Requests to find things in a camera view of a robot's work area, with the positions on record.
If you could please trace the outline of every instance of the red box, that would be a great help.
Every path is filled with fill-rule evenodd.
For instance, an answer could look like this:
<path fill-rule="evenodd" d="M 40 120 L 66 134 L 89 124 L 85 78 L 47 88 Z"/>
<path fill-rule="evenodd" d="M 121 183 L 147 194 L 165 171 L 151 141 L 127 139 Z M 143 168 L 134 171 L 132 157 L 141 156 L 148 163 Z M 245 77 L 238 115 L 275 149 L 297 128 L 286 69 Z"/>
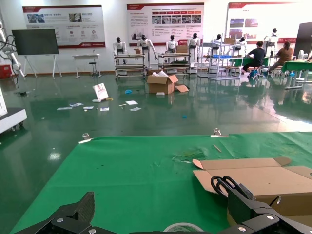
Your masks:
<path fill-rule="evenodd" d="M 0 65 L 0 79 L 9 78 L 11 75 L 11 65 Z"/>

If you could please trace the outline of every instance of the humanoid robot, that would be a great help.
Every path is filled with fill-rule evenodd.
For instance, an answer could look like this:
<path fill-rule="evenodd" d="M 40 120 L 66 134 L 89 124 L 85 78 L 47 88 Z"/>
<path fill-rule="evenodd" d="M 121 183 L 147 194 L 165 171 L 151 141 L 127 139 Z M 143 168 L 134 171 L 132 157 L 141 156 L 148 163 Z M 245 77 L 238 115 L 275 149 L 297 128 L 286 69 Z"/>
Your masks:
<path fill-rule="evenodd" d="M 194 33 L 193 37 L 188 39 L 187 46 L 191 53 L 190 63 L 191 63 L 191 68 L 192 68 L 192 67 L 195 67 L 195 62 L 196 62 L 196 59 L 198 60 L 198 55 L 199 55 L 200 40 L 197 37 L 197 33 Z"/>
<path fill-rule="evenodd" d="M 245 37 L 242 37 L 241 39 L 239 39 L 238 41 L 236 41 L 235 45 L 234 45 L 234 48 L 233 48 L 233 55 L 235 55 L 235 52 L 238 51 L 238 54 L 239 54 L 239 51 L 241 50 L 242 46 L 244 46 L 244 49 L 245 49 L 245 54 L 244 56 L 246 55 L 246 42 L 245 42 Z"/>
<path fill-rule="evenodd" d="M 178 46 L 177 41 L 175 41 L 175 36 L 170 36 L 170 41 L 166 42 L 166 53 L 174 54 L 176 52 L 176 47 Z"/>
<path fill-rule="evenodd" d="M 140 47 L 140 46 L 142 47 L 142 53 L 144 55 L 147 54 L 147 56 L 145 57 L 145 66 L 148 64 L 148 68 L 150 68 L 151 67 L 150 48 L 152 48 L 152 50 L 154 52 L 154 56 L 155 56 L 154 58 L 155 58 L 155 60 L 157 60 L 155 47 L 153 46 L 152 41 L 148 40 L 146 38 L 146 36 L 143 34 L 142 35 L 142 39 L 137 42 L 137 46 L 138 47 Z"/>
<path fill-rule="evenodd" d="M 126 43 L 122 42 L 120 37 L 116 38 L 116 42 L 113 44 L 114 47 L 114 55 L 125 55 L 127 54 L 127 46 Z"/>
<path fill-rule="evenodd" d="M 264 45 L 264 50 L 265 54 L 267 55 L 268 47 L 271 48 L 270 55 L 274 56 L 276 54 L 276 45 L 278 42 L 278 34 L 277 34 L 277 29 L 274 28 L 272 30 L 272 33 L 270 36 L 265 36 L 263 39 L 265 42 L 263 43 Z"/>

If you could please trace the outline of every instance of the open cardboard box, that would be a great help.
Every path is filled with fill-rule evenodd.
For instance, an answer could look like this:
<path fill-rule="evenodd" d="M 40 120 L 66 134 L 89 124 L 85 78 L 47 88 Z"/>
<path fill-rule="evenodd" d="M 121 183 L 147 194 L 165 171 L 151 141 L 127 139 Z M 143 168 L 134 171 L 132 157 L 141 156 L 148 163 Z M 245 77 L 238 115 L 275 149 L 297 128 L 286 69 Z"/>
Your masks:
<path fill-rule="evenodd" d="M 258 201 L 270 204 L 278 195 L 279 205 L 273 208 L 281 215 L 312 227 L 312 169 L 286 166 L 287 157 L 225 160 L 193 160 L 202 170 L 193 173 L 203 188 L 215 193 L 210 184 L 213 176 L 230 176 L 242 183 Z M 235 225 L 228 213 L 230 225 Z"/>

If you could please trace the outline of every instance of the cardboard flap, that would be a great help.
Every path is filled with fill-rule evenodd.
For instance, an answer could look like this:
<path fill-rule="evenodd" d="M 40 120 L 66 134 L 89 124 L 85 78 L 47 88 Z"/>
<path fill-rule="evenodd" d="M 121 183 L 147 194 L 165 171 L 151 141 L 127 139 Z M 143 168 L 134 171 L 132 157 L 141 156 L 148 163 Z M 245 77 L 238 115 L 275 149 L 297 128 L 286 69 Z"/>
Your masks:
<path fill-rule="evenodd" d="M 278 161 L 286 163 L 287 157 L 276 158 L 242 158 L 242 159 L 222 159 L 222 160 L 203 160 L 199 163 L 194 163 L 197 167 L 204 170 L 218 170 L 218 169 L 234 169 L 234 168 L 257 168 L 257 167 L 280 167 Z"/>
<path fill-rule="evenodd" d="M 181 93 L 189 91 L 189 89 L 185 85 L 178 85 L 175 86 L 175 88 L 178 89 Z"/>
<path fill-rule="evenodd" d="M 305 166 L 291 166 L 285 167 L 285 169 L 295 172 L 301 176 L 312 179 L 312 169 Z"/>
<path fill-rule="evenodd" d="M 255 197 L 312 193 L 312 180 L 284 167 L 236 168 L 193 171 L 200 184 L 214 193 L 210 184 L 213 176 L 230 176 L 242 183 Z"/>
<path fill-rule="evenodd" d="M 193 173 L 206 191 L 216 194 L 215 190 L 210 184 L 211 175 L 207 171 L 195 170 Z"/>
<path fill-rule="evenodd" d="M 148 76 L 147 83 L 153 83 L 153 84 L 166 84 L 167 83 L 167 77 L 155 77 L 155 76 Z"/>
<path fill-rule="evenodd" d="M 175 75 L 169 76 L 169 80 L 171 80 L 172 83 L 176 83 L 179 81 Z"/>

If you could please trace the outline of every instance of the black screen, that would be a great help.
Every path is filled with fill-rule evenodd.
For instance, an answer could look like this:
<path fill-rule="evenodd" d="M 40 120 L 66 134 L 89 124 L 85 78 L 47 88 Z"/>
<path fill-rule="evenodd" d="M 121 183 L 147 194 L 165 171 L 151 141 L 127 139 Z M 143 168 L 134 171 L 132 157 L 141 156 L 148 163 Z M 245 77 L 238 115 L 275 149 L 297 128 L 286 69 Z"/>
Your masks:
<path fill-rule="evenodd" d="M 54 29 L 12 30 L 18 55 L 55 55 L 59 53 Z"/>

